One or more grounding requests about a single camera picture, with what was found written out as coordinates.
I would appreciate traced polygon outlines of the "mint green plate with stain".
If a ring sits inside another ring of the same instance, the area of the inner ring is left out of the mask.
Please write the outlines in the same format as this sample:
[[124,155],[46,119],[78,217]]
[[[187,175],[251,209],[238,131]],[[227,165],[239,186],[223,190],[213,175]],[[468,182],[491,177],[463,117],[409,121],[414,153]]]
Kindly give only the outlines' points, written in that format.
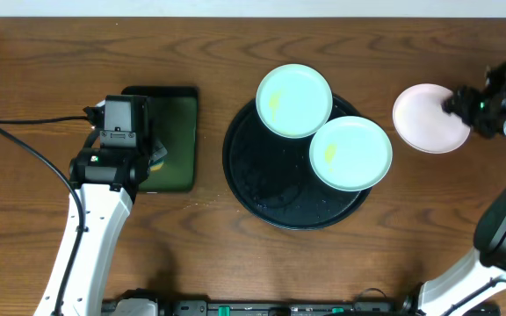
[[257,88],[258,117],[271,132],[288,139],[314,134],[328,121],[332,106],[327,80],[306,65],[279,66]]

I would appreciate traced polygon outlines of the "green and yellow sponge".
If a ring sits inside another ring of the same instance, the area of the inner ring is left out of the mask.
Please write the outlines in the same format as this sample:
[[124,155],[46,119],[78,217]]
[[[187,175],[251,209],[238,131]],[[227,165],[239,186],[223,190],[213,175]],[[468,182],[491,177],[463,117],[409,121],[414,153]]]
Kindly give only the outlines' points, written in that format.
[[156,163],[152,164],[152,165],[149,167],[149,170],[150,170],[151,172],[157,171],[157,170],[159,170],[159,169],[163,166],[163,164],[164,164],[164,161],[158,161],[158,162],[156,162]]

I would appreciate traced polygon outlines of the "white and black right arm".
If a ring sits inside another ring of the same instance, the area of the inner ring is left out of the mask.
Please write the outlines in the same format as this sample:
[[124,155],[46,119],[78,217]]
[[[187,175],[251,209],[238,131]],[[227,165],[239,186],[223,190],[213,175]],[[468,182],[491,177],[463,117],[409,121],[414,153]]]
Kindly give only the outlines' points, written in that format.
[[[441,103],[486,139],[506,137],[506,61],[485,74],[483,89],[457,88]],[[420,284],[403,302],[401,315],[463,315],[506,290],[506,188],[484,212],[472,249],[441,276]]]

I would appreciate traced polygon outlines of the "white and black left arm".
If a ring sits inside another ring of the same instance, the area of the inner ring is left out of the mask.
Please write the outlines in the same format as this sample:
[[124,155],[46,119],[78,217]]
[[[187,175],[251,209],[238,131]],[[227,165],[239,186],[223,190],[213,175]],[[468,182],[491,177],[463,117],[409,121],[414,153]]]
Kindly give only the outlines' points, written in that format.
[[167,151],[157,98],[111,95],[85,108],[94,129],[69,164],[69,213],[38,315],[99,315],[119,233]]

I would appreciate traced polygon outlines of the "white round plate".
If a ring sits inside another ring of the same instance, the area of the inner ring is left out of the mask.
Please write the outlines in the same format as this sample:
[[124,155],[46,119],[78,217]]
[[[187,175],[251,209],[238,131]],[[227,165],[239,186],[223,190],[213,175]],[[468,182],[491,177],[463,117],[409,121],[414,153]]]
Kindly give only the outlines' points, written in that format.
[[443,111],[442,103],[451,96],[447,88],[430,83],[404,90],[393,107],[397,133],[411,147],[428,154],[444,154],[459,148],[471,128],[460,117]]

